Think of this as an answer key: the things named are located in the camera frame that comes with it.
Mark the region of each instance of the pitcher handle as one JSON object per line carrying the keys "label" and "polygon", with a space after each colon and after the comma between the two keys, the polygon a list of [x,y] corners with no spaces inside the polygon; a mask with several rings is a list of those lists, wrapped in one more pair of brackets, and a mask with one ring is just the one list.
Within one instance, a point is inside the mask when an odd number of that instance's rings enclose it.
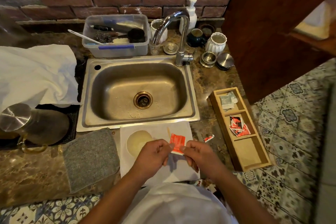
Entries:
{"label": "pitcher handle", "polygon": [[26,141],[26,137],[20,136],[17,142],[17,147],[19,148],[19,150],[22,150],[24,153],[27,153],[27,154],[38,154],[38,153],[45,151],[48,147],[47,145],[42,145],[42,148],[39,150],[31,150],[30,148],[26,147],[25,141]]}

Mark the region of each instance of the blue container handle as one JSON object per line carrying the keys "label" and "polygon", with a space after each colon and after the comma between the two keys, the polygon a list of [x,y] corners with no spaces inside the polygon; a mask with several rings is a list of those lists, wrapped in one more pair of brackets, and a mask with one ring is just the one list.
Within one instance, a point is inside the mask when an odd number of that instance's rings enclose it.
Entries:
{"label": "blue container handle", "polygon": [[119,49],[134,49],[135,46],[133,44],[127,45],[99,45],[99,50],[119,50]]}

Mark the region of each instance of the sink basin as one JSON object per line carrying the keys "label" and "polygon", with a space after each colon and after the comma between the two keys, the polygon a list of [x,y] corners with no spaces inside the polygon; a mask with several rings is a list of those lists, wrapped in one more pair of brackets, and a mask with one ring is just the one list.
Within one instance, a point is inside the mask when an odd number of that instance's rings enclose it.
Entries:
{"label": "sink basin", "polygon": [[89,59],[77,132],[199,120],[190,67],[174,60]]}

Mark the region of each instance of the sink faucet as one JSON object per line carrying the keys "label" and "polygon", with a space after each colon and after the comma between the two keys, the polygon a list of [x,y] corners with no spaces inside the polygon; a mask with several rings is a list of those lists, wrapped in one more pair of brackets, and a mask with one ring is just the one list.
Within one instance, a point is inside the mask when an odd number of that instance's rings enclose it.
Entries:
{"label": "sink faucet", "polygon": [[153,39],[152,44],[158,45],[160,38],[165,31],[165,29],[168,27],[168,25],[175,19],[175,18],[183,18],[184,24],[183,24],[183,32],[181,37],[181,43],[178,49],[178,52],[176,53],[176,59],[175,59],[175,66],[182,66],[184,61],[191,61],[193,60],[193,55],[191,53],[185,53],[184,52],[184,44],[186,43],[187,38],[187,31],[189,28],[190,18],[189,13],[186,9],[183,9],[181,11],[175,12],[169,16],[167,16],[163,22],[162,25],[156,30]]}

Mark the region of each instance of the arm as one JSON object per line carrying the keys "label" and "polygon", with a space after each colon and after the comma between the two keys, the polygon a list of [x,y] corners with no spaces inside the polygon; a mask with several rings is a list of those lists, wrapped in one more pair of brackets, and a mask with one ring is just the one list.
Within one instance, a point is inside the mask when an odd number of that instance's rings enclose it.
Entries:
{"label": "arm", "polygon": [[205,143],[188,141],[180,150],[189,166],[200,169],[222,192],[239,224],[277,224],[248,189],[225,167],[211,147]]}
{"label": "arm", "polygon": [[162,167],[174,144],[165,140],[147,142],[131,170],[107,192],[99,203],[81,220],[81,224],[119,223],[141,186]]}

